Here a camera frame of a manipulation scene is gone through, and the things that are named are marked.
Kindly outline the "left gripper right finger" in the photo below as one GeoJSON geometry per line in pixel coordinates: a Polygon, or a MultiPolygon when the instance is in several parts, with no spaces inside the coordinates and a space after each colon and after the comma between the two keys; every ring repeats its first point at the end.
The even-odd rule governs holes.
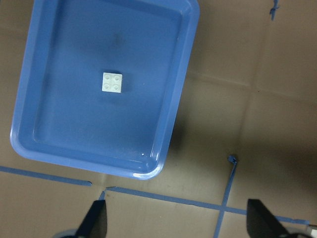
{"type": "Polygon", "coordinates": [[[251,238],[290,237],[290,233],[259,199],[248,199],[247,233],[251,238]]]}

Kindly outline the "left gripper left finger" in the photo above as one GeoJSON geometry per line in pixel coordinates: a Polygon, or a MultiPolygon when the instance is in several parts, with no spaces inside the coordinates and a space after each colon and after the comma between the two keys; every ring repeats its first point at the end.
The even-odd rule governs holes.
{"type": "Polygon", "coordinates": [[[81,225],[75,233],[76,238],[105,238],[107,235],[106,201],[93,202],[81,225]]]}

